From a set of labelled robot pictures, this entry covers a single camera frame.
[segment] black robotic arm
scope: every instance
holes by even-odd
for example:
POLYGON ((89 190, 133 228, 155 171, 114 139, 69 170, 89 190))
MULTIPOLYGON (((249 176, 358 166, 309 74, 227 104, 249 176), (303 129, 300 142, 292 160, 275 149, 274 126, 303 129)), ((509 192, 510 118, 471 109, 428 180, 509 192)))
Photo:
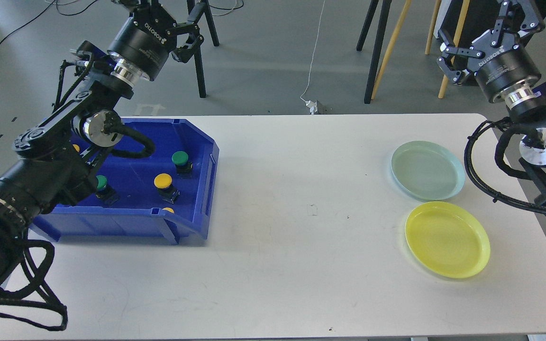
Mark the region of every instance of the black robotic arm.
POLYGON ((203 37, 197 21, 205 4, 197 4, 186 23, 178 24, 157 0, 115 0, 129 11, 129 18, 107 52, 84 41, 73 54, 74 62, 61 65, 60 85, 53 114, 20 134, 13 143, 19 161, 0 177, 0 286, 18 266, 28 279, 26 287, 10 292, 0 287, 0 305, 50 309, 62 317, 58 326, 45 326, 24 317, 1 313, 51 331, 67 326, 67 309, 45 281, 54 260, 50 242, 29 240, 33 218, 47 214, 59 203, 76 205, 97 192, 97 172, 113 155, 146 158, 154 143, 140 132, 123 125, 114 110, 121 97, 130 99, 139 78, 155 80, 169 54, 186 63, 199 51, 203 37), (176 47, 176 37, 188 34, 188 42, 176 47), (78 79, 63 95, 66 67, 75 66, 78 79), (70 142, 73 134, 88 142, 79 153, 70 142), (141 151, 120 151, 115 145, 128 136, 143 145, 141 151), (37 265, 30 249, 43 248, 45 257, 37 265), (37 293, 43 302, 26 300, 37 293))
POLYGON ((490 103, 503 102, 509 117, 499 122, 482 124, 465 149, 464 163, 470 179, 494 200, 546 215, 546 82, 535 87, 540 71, 527 54, 523 41, 544 29, 545 24, 533 0, 499 0, 499 15, 494 28, 472 41, 469 48, 459 48, 440 30, 442 55, 437 64, 454 84, 475 77, 490 103), (453 69, 451 58, 467 58, 466 69, 453 69), (474 172, 471 149, 477 137, 490 127, 502 131, 494 159, 507 175, 535 183, 540 196, 535 203, 518 201, 488 187, 474 172), (514 135, 523 135, 519 160, 524 170, 512 169, 503 159, 514 135))

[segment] green button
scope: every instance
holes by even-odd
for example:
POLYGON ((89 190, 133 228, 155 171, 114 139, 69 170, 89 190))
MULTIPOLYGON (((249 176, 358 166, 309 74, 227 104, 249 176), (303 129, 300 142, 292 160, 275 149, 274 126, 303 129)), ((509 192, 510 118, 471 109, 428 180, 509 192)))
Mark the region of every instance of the green button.
POLYGON ((98 186, 96 186, 97 191, 104 190, 105 187, 107 187, 107 177, 104 175, 97 175, 96 179, 98 180, 98 186))
POLYGON ((174 162, 176 166, 184 166, 189 162, 189 155, 184 151, 177 151, 172 155, 172 162, 174 162))

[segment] white table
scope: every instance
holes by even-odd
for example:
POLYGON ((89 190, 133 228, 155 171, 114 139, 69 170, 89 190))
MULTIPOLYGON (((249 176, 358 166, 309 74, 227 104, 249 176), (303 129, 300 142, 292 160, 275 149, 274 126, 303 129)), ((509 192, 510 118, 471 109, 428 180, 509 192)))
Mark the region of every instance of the white table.
MULTIPOLYGON (((189 120, 220 147, 208 241, 59 243, 47 281, 69 307, 69 328, 0 319, 0 340, 546 333, 546 238, 534 214, 494 204, 467 181, 449 202, 480 220, 492 252, 466 280, 429 272, 404 239, 421 202, 392 181, 392 151, 428 140, 462 159, 481 115, 189 120)), ((525 198, 494 166, 495 144, 492 133, 477 143, 476 168, 525 198)))

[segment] blue plastic bin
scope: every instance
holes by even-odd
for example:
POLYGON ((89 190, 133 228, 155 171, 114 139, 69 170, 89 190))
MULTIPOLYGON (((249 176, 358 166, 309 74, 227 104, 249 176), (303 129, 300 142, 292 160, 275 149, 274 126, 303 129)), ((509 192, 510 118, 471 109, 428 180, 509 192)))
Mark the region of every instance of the blue plastic bin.
MULTIPOLYGON (((127 118, 124 124, 142 132, 155 143, 153 155, 143 159, 109 156, 98 172, 108 178, 119 201, 106 206, 94 195, 76 206, 58 205, 52 213, 39 215, 31 228, 58 242, 66 235, 128 235, 164 237, 171 244, 197 234, 208 237, 218 146, 212 138, 186 119, 127 118), (190 179, 176 175, 171 160, 176 151, 189 154, 193 164, 190 179), (164 201, 153 184, 160 173, 173 177, 180 190, 174 205, 164 201), (174 213, 162 210, 171 207, 174 213)), ((77 139, 83 150, 88 145, 77 139)), ((142 145, 124 137, 115 149, 140 151, 142 145)))

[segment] gray floor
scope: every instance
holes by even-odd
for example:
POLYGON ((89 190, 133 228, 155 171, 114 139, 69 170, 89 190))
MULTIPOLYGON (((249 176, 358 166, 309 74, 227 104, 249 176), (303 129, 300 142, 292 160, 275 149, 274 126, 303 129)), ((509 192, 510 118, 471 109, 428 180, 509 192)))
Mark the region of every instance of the gray floor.
MULTIPOLYGON (((156 82, 139 82, 132 101, 121 101, 118 112, 182 116, 308 114, 299 96, 308 80, 322 0, 245 1, 242 9, 215 18, 221 40, 219 47, 212 47, 205 21, 201 23, 206 37, 202 48, 206 99, 198 96, 192 62, 178 64, 170 58, 156 82)), ((234 4, 233 0, 210 2, 222 7, 234 4)), ((60 9, 72 13, 88 3, 81 0, 60 9)), ((163 0, 162 3, 177 21, 184 21, 184 1, 163 0)), ((442 80, 435 63, 438 50, 434 49, 429 56, 423 54, 434 0, 412 3, 377 99, 364 104, 375 24, 364 51, 356 52, 355 44, 368 3, 367 0, 326 2, 305 99, 319 100, 327 114, 477 112, 489 119, 506 115, 502 104, 488 104, 477 87, 450 86, 445 99, 437 98, 442 80)), ((26 1, 22 6, 0 0, 0 40, 46 6, 40 0, 26 1)), ((401 2, 395 2, 386 41, 400 10, 401 2)), ((69 48, 76 48, 84 39, 100 48, 108 47, 126 16, 125 9, 106 0, 75 17, 63 17, 52 7, 3 43, 0 47, 0 171, 15 160, 9 148, 13 138, 50 112, 58 65, 64 58, 71 59, 69 48)), ((546 80, 546 29, 533 37, 528 51, 546 80)), ((516 153, 511 153, 509 158, 514 162, 516 153)), ((529 183, 523 186, 527 196, 533 199, 537 194, 535 187, 529 183)), ((511 214, 511 210, 508 207, 507 214, 511 214)), ((546 220, 539 220, 546 232, 546 220)), ((527 338, 514 335, 441 339, 524 341, 527 338)))

